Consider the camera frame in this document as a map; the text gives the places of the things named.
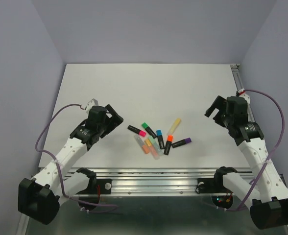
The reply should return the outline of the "yellow-orange pastel cap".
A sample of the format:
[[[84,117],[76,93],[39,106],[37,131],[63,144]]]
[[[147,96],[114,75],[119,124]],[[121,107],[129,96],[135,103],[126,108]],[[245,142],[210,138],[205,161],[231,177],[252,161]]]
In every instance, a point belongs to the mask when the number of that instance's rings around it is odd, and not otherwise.
[[[144,142],[149,148],[152,146],[152,144],[151,144],[149,139],[146,139]]]

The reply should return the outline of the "green cap black highlighter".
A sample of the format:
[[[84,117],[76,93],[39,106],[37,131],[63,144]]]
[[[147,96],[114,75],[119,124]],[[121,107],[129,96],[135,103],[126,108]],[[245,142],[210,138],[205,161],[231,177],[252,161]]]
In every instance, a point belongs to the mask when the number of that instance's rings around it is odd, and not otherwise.
[[[142,127],[155,139],[157,138],[157,135],[155,134],[155,132],[149,127],[149,125],[144,122],[142,123]]]

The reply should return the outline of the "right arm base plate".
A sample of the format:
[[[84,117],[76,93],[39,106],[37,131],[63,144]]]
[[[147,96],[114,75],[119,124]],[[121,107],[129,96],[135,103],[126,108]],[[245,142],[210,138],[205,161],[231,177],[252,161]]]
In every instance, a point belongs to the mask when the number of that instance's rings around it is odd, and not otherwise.
[[[233,193],[224,186],[217,185],[214,178],[198,178],[195,188],[197,194],[210,194],[217,208],[228,210],[233,205]]]

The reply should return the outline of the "mint pastel highlighter body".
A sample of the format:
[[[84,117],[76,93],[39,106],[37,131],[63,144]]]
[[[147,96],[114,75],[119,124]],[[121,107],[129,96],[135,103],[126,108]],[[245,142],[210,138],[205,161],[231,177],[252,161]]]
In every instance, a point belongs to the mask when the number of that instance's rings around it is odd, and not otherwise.
[[[156,153],[159,155],[159,156],[162,156],[163,155],[163,151],[160,149],[159,145],[155,142],[152,144],[152,146],[154,147]]]

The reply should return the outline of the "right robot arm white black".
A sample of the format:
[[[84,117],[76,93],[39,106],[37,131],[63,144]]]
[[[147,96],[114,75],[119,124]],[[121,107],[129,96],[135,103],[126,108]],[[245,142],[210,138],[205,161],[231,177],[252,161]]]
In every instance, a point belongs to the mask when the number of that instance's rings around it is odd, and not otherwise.
[[[241,200],[238,208],[249,209],[258,229],[288,225],[288,188],[271,160],[261,128],[248,120],[248,104],[242,96],[217,96],[205,112],[209,117],[218,110],[213,120],[228,130],[254,175],[248,183],[234,168],[222,166],[214,174],[213,187],[234,193]]]

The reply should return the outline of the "pink highlighter cap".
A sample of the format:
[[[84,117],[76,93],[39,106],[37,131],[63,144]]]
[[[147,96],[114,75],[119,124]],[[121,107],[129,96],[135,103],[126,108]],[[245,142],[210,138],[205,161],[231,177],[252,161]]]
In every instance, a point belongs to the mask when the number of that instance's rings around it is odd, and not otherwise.
[[[146,136],[146,132],[140,131],[140,132],[139,132],[139,135],[140,135],[141,137],[145,137],[145,136]]]

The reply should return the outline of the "coral pastel highlighter cap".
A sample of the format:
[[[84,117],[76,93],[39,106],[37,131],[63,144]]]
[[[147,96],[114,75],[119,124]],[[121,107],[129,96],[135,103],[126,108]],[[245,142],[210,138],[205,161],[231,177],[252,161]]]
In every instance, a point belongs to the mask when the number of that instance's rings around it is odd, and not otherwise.
[[[142,145],[142,150],[145,154],[148,154],[150,152],[149,148],[145,144]]]

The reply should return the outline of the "peach pastel highlighter body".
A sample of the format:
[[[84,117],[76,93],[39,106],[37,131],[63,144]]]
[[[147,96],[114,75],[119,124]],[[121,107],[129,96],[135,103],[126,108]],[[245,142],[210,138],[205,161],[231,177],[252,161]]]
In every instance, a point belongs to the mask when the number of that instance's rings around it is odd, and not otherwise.
[[[158,155],[158,153],[156,152],[156,150],[155,150],[155,148],[153,147],[153,145],[149,145],[148,148],[149,148],[149,150],[150,150],[153,158],[156,159],[156,160],[159,159],[159,155]]]

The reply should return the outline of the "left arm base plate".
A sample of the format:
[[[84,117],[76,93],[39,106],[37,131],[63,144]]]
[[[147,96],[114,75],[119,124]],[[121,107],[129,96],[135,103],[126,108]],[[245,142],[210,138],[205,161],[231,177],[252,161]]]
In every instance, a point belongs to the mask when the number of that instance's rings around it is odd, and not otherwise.
[[[86,201],[88,203],[99,204],[100,197],[102,195],[111,194],[112,180],[106,179],[96,179],[89,180],[87,185],[84,185],[76,195],[81,201]]]

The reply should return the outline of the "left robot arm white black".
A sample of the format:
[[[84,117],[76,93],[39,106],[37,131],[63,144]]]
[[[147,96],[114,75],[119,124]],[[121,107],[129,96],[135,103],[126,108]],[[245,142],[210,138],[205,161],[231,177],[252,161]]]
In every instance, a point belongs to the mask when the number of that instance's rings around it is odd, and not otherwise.
[[[22,179],[18,186],[18,211],[44,225],[54,220],[68,200],[76,201],[86,212],[95,212],[98,207],[104,207],[105,212],[117,208],[99,202],[101,187],[97,185],[95,172],[82,167],[69,179],[63,179],[94,144],[123,123],[123,118],[111,105],[99,106],[94,99],[80,109],[87,112],[87,118],[70,133],[57,155],[36,148],[37,152],[50,155],[52,160],[31,179]]]

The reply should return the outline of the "pink highlighter black body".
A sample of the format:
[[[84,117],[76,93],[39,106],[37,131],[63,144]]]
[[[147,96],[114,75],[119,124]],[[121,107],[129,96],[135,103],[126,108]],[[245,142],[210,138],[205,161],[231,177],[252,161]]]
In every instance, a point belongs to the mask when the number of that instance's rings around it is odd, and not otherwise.
[[[127,127],[127,129],[130,130],[130,131],[132,131],[132,132],[134,132],[134,133],[136,133],[136,134],[138,134],[138,135],[139,135],[140,132],[141,132],[140,129],[138,129],[138,128],[132,126],[132,125],[129,125],[129,126]]]

